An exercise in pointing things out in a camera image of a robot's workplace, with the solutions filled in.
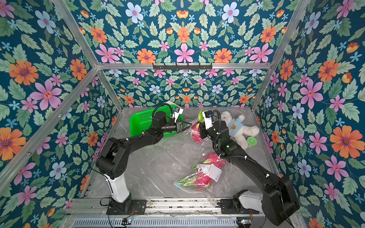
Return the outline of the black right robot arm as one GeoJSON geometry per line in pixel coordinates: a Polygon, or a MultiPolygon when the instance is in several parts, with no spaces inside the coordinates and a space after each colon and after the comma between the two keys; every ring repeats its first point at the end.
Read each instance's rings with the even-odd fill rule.
{"type": "Polygon", "coordinates": [[[237,142],[231,139],[225,122],[216,121],[208,129],[204,123],[200,123],[200,136],[203,139],[210,138],[218,157],[238,167],[260,188],[263,193],[261,208],[272,224],[276,226],[282,224],[299,210],[292,181],[271,173],[252,159],[237,142]]]}

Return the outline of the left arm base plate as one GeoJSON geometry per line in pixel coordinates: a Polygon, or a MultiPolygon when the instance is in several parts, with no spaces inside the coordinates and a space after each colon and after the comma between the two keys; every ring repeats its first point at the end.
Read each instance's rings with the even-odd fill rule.
{"type": "Polygon", "coordinates": [[[119,203],[114,199],[109,203],[107,215],[144,215],[147,200],[145,199],[127,199],[119,203]]]}

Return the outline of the white perforated vent strip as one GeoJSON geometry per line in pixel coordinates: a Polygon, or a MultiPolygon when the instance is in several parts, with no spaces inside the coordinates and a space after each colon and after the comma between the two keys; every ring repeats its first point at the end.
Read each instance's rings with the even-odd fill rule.
{"type": "Polygon", "coordinates": [[[77,218],[73,228],[237,228],[235,218],[216,217],[134,217],[77,218]]]}

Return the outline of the small green round lid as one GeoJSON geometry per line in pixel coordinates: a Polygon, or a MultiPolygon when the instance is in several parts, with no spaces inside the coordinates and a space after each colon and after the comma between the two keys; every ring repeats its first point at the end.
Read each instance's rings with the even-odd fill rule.
{"type": "Polygon", "coordinates": [[[247,143],[248,143],[249,147],[254,147],[257,145],[258,141],[255,137],[250,136],[247,138],[247,143]]]}

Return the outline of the white teddy bear blue shirt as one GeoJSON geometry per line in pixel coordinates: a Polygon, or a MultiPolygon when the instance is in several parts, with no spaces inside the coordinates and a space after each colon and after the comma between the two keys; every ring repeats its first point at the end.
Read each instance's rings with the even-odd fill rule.
{"type": "Polygon", "coordinates": [[[229,128],[229,135],[236,143],[243,149],[249,148],[247,138],[255,137],[259,134],[259,128],[257,126],[247,126],[243,123],[245,120],[244,115],[240,115],[238,118],[233,118],[227,111],[221,113],[222,120],[229,128]]]}

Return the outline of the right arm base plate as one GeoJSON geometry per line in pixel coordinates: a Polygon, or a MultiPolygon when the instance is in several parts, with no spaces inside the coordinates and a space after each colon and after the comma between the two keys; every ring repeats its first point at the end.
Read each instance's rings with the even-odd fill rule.
{"type": "Polygon", "coordinates": [[[222,214],[259,214],[259,211],[244,208],[237,199],[221,199],[217,206],[222,214]]]}

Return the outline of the pink dragon fruit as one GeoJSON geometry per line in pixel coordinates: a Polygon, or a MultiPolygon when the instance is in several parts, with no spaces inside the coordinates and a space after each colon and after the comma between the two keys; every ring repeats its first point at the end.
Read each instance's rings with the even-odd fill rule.
{"type": "Polygon", "coordinates": [[[201,138],[201,135],[200,135],[200,124],[204,123],[202,114],[203,114],[203,110],[201,110],[199,112],[197,120],[195,120],[195,123],[191,127],[191,137],[195,143],[203,142],[203,138],[201,138]]]}
{"type": "Polygon", "coordinates": [[[213,164],[222,170],[226,164],[226,160],[220,158],[215,153],[211,153],[211,154],[206,155],[205,160],[203,162],[201,162],[200,164],[213,164]]]}
{"type": "Polygon", "coordinates": [[[196,189],[209,188],[213,183],[213,179],[203,172],[193,173],[184,178],[179,179],[176,185],[183,187],[191,187],[196,189]]]}

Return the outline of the white rectangular box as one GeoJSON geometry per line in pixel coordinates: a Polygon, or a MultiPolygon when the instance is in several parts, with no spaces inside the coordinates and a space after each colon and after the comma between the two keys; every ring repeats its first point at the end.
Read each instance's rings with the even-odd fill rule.
{"type": "Polygon", "coordinates": [[[176,107],[180,107],[179,105],[175,104],[174,102],[171,102],[171,101],[166,101],[167,104],[169,105],[174,105],[176,107]]]}

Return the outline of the green plastic basket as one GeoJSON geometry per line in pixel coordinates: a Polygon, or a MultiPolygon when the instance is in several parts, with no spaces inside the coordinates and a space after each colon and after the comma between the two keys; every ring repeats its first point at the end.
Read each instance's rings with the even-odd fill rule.
{"type": "MultiPolygon", "coordinates": [[[[177,105],[175,104],[171,104],[170,105],[173,109],[173,111],[177,108],[177,105]]],[[[152,113],[153,113],[154,109],[148,109],[148,110],[144,110],[138,113],[133,114],[130,117],[130,136],[136,136],[136,135],[140,135],[142,133],[142,131],[147,130],[151,124],[152,124],[152,113]]],[[[157,112],[162,111],[166,113],[167,116],[167,121],[169,121],[169,116],[171,116],[171,110],[168,106],[163,106],[158,108],[157,112]]],[[[179,121],[183,121],[183,116],[182,114],[179,114],[178,119],[179,121]]],[[[176,132],[172,132],[172,133],[164,133],[164,138],[176,135],[176,132]]]]}

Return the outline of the clear zip-top bag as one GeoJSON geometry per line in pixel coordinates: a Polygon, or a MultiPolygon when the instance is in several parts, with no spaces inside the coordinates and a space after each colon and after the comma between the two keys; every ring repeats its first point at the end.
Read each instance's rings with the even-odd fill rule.
{"type": "Polygon", "coordinates": [[[187,192],[209,189],[219,181],[225,164],[226,160],[216,153],[207,154],[202,161],[192,166],[193,173],[177,180],[175,186],[187,192]]]}
{"type": "Polygon", "coordinates": [[[195,119],[192,121],[192,125],[190,126],[190,128],[187,130],[187,140],[190,144],[192,144],[193,146],[201,146],[203,148],[211,148],[212,147],[212,142],[211,140],[206,137],[206,138],[202,138],[200,135],[200,121],[199,119],[195,119]]]}

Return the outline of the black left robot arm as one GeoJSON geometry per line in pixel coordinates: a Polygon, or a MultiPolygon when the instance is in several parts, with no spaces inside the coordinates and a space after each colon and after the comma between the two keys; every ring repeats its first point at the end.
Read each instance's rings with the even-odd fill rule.
{"type": "Polygon", "coordinates": [[[153,111],[150,126],[139,135],[108,139],[98,156],[96,166],[109,185],[113,202],[122,204],[130,199],[131,194],[126,186],[124,172],[131,153],[157,144],[165,133],[181,133],[192,126],[190,122],[175,117],[179,115],[176,112],[167,115],[164,111],[153,111]]]}

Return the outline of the black hook rail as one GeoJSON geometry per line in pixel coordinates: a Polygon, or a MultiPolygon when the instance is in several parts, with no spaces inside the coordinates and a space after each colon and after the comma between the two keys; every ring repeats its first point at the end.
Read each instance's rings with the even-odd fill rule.
{"type": "Polygon", "coordinates": [[[154,70],[210,70],[213,69],[212,64],[187,63],[187,64],[152,64],[154,70]]]}

